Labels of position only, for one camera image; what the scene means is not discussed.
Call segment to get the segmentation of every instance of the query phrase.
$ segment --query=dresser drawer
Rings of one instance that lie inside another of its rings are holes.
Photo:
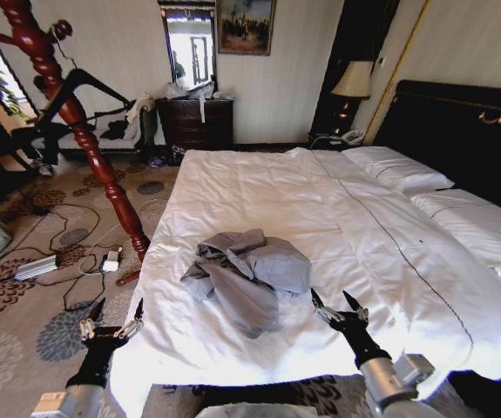
[[[207,100],[206,122],[201,122],[199,100],[157,100],[165,142],[184,150],[229,150],[233,145],[233,101]]]

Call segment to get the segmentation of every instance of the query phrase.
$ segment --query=patterned carpet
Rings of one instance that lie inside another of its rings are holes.
[[[141,207],[139,216],[151,237],[178,168],[150,168],[124,157],[114,158],[113,165],[132,204]],[[36,215],[35,206],[50,212]],[[13,193],[0,204],[0,220],[14,237],[0,257],[0,417],[27,417],[43,392],[63,390],[68,378],[78,371],[86,353],[80,344],[78,322],[90,311],[92,300],[106,297],[100,323],[124,323],[136,283],[116,287],[114,281],[139,269],[139,262],[120,227],[98,242],[117,220],[86,163],[67,163],[54,178],[37,178]],[[116,245],[124,248],[118,272],[105,277],[80,272],[98,266],[108,248]],[[61,260],[58,270],[36,280],[11,279],[19,265],[52,253]],[[360,376],[324,376],[243,389],[155,386],[144,416],[193,418],[207,405],[277,401],[315,406],[321,415],[370,418],[363,393]],[[449,417],[479,416],[462,403],[448,383],[429,403]],[[122,416],[107,389],[100,417]]]

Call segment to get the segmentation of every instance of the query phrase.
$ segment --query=table lamp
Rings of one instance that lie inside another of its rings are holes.
[[[370,72],[372,71],[372,61],[351,61],[347,70],[343,73],[341,80],[331,91],[331,94],[336,96],[344,96],[346,98],[356,98],[356,100],[348,99],[342,106],[342,111],[337,112],[336,116],[340,120],[349,121],[349,106],[352,106],[354,112],[358,109],[360,100],[358,98],[368,98],[370,96]],[[340,128],[335,128],[334,132],[339,134]]]

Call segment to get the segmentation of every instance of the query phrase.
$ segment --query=wooden baseboard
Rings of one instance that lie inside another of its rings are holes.
[[[293,148],[308,148],[308,142],[287,142],[274,144],[233,144],[234,151],[246,152],[285,152]]]

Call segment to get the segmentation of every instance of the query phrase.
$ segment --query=red wooden pole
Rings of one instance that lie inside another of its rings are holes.
[[[54,97],[64,80],[62,68],[54,58],[52,34],[39,28],[31,13],[30,0],[0,0],[0,8],[12,27],[13,44],[30,57],[35,71],[43,76],[49,96]],[[59,36],[62,36],[60,32],[71,33],[71,27],[66,22],[59,21],[57,32]],[[84,108],[75,96],[66,101],[59,114],[69,125],[85,118]],[[134,250],[142,260],[149,247],[149,239],[144,235],[138,214],[124,189],[118,185],[111,164],[101,154],[97,138],[90,132],[86,122],[74,125],[72,131],[76,142],[85,151],[91,170],[104,185],[106,197],[111,201],[118,221],[130,235]]]

